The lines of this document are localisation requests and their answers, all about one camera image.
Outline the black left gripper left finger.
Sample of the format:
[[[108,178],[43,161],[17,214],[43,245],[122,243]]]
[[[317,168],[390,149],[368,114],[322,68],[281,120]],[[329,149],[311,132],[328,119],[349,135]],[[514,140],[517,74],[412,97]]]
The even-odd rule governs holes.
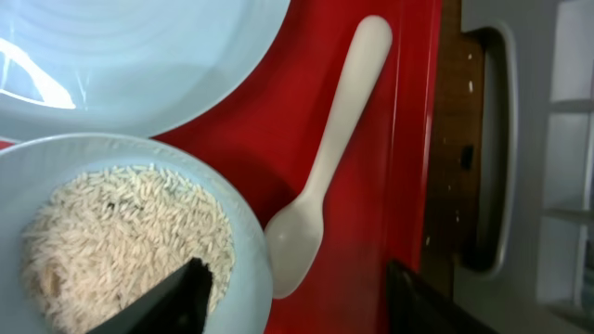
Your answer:
[[[201,334],[213,274],[193,258],[89,334]]]

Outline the white rice grains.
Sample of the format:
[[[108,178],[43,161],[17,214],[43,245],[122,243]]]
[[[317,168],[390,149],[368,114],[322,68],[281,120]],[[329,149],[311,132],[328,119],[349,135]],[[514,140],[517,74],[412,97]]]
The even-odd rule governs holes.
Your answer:
[[[213,274],[213,312],[235,264],[221,204],[154,165],[79,174],[51,194],[22,241],[28,294],[61,333],[97,327],[193,258]]]

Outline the light blue bowl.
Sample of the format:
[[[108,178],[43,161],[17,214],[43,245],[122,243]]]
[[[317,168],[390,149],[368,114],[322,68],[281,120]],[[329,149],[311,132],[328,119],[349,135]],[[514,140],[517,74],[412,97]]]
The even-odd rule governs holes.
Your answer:
[[[151,139],[113,134],[40,138],[1,152],[1,330],[50,328],[21,284],[21,233],[55,187],[83,172],[116,165],[177,171],[211,193],[230,220],[236,262],[230,287],[207,317],[207,333],[261,333],[272,303],[272,274],[263,230],[240,193],[208,164]]]

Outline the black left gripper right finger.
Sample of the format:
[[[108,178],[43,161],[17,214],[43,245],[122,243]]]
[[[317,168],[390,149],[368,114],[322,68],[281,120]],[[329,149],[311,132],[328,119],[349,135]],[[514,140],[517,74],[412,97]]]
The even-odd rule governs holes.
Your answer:
[[[497,334],[397,260],[386,270],[391,334]]]

